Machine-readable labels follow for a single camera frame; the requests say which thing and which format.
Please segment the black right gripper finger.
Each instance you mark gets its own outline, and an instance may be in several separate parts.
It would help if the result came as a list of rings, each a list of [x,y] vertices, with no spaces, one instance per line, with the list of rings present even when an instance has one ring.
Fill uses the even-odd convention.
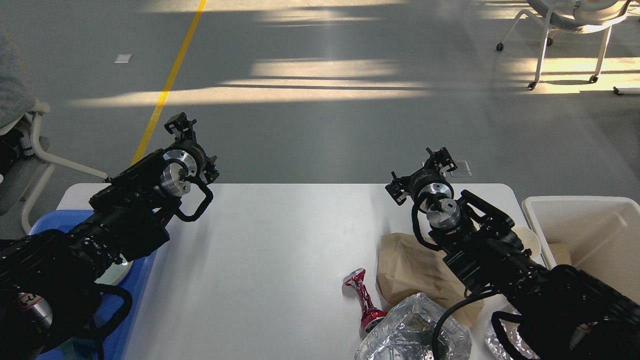
[[[458,170],[457,164],[445,146],[439,150],[431,150],[429,147],[425,150],[429,157],[423,164],[423,170],[440,176],[445,176],[445,173],[452,173],[453,171]]]
[[[385,190],[391,196],[398,207],[407,202],[407,199],[413,201],[413,194],[410,191],[411,175],[405,175],[402,177],[397,176],[395,171],[391,171],[391,182],[385,186]]]

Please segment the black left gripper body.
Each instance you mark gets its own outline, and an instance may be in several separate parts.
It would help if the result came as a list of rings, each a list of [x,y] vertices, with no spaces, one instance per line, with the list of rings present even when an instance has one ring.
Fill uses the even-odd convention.
[[[164,150],[164,176],[169,176],[170,167],[186,169],[188,176],[206,178],[208,157],[205,150],[194,140],[175,141]]]

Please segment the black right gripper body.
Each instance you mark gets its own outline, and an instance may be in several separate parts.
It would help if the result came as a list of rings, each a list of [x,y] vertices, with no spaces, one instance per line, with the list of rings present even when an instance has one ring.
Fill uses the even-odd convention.
[[[454,198],[454,189],[445,176],[438,170],[421,168],[407,176],[404,183],[404,192],[412,199],[418,198],[422,193]]]

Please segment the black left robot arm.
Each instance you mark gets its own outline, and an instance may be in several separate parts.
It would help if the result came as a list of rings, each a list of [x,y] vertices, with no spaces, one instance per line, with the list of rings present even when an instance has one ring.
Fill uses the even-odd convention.
[[[198,144],[196,122],[171,117],[174,142],[112,178],[71,230],[1,240],[3,360],[34,360],[71,338],[101,341],[125,321],[132,294],[98,278],[121,259],[150,256],[169,241],[171,219],[192,223],[214,199],[217,157]]]

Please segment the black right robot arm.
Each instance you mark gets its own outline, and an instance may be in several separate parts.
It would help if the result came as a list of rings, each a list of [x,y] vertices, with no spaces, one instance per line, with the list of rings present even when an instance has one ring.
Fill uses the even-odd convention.
[[[432,351],[448,317],[476,301],[501,294],[517,311],[496,311],[491,325],[510,358],[525,356],[510,342],[503,322],[541,360],[637,360],[639,305],[571,265],[548,269],[531,258],[503,210],[466,189],[459,198],[444,177],[457,169],[447,148],[429,151],[411,175],[393,176],[385,189],[397,205],[413,201],[411,220],[419,244],[443,251],[443,262],[462,282],[465,298],[440,317]]]

